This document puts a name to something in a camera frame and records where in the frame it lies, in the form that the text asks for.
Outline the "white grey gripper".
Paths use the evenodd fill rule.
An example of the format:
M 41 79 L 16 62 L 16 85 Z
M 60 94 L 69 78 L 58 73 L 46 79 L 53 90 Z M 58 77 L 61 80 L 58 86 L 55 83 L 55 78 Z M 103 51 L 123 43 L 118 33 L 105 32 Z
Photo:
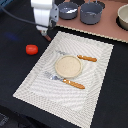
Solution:
M 43 36 L 53 28 L 59 19 L 59 9 L 55 0 L 31 0 L 31 7 L 34 12 L 36 28 Z

